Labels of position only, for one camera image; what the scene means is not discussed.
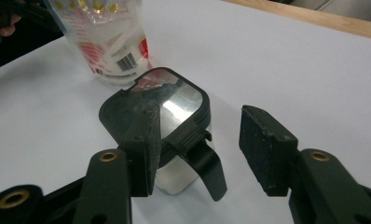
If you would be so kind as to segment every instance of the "barcode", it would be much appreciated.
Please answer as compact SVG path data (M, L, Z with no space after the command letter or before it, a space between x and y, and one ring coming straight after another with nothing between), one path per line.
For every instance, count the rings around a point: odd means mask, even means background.
M128 71L131 70L132 68L137 67L137 62L135 62L132 53L129 53L127 56L123 57L121 60L117 62L117 64L122 71Z

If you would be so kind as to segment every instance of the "finger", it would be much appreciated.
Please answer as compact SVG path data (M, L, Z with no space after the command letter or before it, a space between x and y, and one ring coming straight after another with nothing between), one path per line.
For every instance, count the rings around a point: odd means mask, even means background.
M14 34L14 32L15 32L15 26L14 25L3 27L3 28L0 29L0 35L2 35L2 36L9 36L9 35Z
M19 15L12 15L12 17L11 17L11 25L13 25L14 23L18 22L20 19L21 19L21 16L19 16Z

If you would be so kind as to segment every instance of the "hand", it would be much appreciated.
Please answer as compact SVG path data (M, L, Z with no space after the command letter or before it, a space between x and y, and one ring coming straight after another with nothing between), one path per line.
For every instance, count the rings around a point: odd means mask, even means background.
M15 32L14 23L16 23L17 21L19 21L20 19L21 19L20 16L18 16L18 15L12 15L11 16L11 25L0 28L0 35L2 35L2 36L9 36L9 35L14 34L14 32Z

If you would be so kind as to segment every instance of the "white table surface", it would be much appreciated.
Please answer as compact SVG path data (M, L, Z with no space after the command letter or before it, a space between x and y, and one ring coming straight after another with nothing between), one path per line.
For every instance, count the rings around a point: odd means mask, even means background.
M208 92L228 192L215 203L200 179L175 196L155 190L132 199L133 223L293 223L288 198L267 197L239 150L242 105L371 188L371 39L217 0L144 1L144 26L153 65ZM50 193L83 176L94 153L117 146L98 119L116 91L64 38L1 67L0 191Z

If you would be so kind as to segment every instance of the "wooden edge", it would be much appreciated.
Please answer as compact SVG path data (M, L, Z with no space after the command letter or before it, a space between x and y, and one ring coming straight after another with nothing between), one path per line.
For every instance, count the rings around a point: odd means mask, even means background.
M338 31L371 38L371 21L362 21L302 7L294 7L268 0L223 0L225 2L252 7L285 17L310 22Z

